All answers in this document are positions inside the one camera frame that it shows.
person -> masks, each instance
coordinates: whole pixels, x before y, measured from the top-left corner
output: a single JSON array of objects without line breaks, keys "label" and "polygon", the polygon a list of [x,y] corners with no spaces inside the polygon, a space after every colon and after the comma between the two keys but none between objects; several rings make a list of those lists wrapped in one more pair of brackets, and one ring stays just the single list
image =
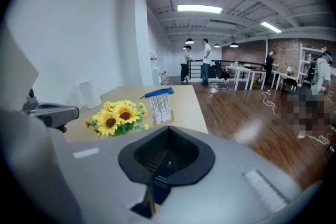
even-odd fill
[{"label": "person", "polygon": [[189,66],[188,61],[193,61],[193,59],[189,56],[189,51],[191,50],[191,46],[187,45],[184,47],[183,52],[181,53],[181,83],[188,82],[189,79]]},{"label": "person", "polygon": [[325,51],[321,58],[317,59],[315,75],[311,81],[311,94],[327,93],[331,80],[329,63],[332,62],[331,53]]},{"label": "person", "polygon": [[204,45],[204,55],[201,67],[202,85],[208,86],[209,80],[209,65],[211,63],[211,46],[206,38],[203,39],[202,44]]},{"label": "person", "polygon": [[264,64],[264,69],[266,70],[265,85],[268,83],[269,77],[272,73],[272,66],[277,66],[274,64],[273,55],[276,55],[274,50],[271,50],[266,57],[266,63]]}]

light fixture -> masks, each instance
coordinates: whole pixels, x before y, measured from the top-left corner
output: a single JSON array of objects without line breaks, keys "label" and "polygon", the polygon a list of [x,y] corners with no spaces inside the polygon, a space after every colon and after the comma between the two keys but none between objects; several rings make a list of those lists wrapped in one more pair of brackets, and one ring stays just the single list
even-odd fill
[{"label": "light fixture", "polygon": [[212,12],[220,13],[222,8],[205,6],[205,5],[178,5],[177,10],[179,12]]},{"label": "light fixture", "polygon": [[232,42],[231,45],[230,45],[231,48],[238,48],[238,44],[235,43],[235,42]]},{"label": "light fixture", "polygon": [[273,30],[274,32],[276,33],[281,33],[281,30],[279,30],[278,28],[274,27],[273,25],[270,25],[269,23],[267,22],[262,22],[261,25]]},{"label": "light fixture", "polygon": [[195,41],[192,38],[187,38],[187,40],[185,41],[186,44],[193,44],[195,43]]}]

white wall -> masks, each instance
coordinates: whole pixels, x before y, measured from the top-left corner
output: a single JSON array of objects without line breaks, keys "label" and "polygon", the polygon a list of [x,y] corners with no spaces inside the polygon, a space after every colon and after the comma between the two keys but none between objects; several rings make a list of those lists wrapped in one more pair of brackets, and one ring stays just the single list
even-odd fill
[{"label": "white wall", "polygon": [[171,61],[171,43],[162,26],[150,10],[147,14],[148,38],[150,50],[156,50],[160,72],[169,71]]},{"label": "white wall", "polygon": [[[212,52],[211,59],[212,60],[221,60],[222,59],[222,48],[214,48],[214,44],[211,44]],[[171,46],[171,62],[169,69],[169,76],[175,77],[181,74],[181,65],[180,65],[180,55],[183,52],[183,47],[185,43],[183,41],[174,41]],[[192,47],[189,55],[194,60],[200,60],[204,55],[204,46],[201,41],[195,41],[194,44],[190,45]]]},{"label": "white wall", "polygon": [[123,85],[122,1],[13,0],[6,21],[39,72],[39,101],[79,105],[75,87],[90,79],[101,95]]}]

white shelving unit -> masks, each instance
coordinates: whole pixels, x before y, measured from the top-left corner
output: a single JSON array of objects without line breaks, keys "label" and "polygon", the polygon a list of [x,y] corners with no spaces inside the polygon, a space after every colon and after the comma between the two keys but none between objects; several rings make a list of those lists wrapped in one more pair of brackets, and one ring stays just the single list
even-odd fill
[{"label": "white shelving unit", "polygon": [[312,49],[303,47],[302,44],[300,45],[300,63],[299,63],[299,72],[297,77],[298,86],[301,87],[303,78],[307,75],[305,70],[305,65],[309,65],[310,61],[306,60],[306,53],[313,54],[313,55],[321,55],[325,52],[326,48],[322,49]]}]

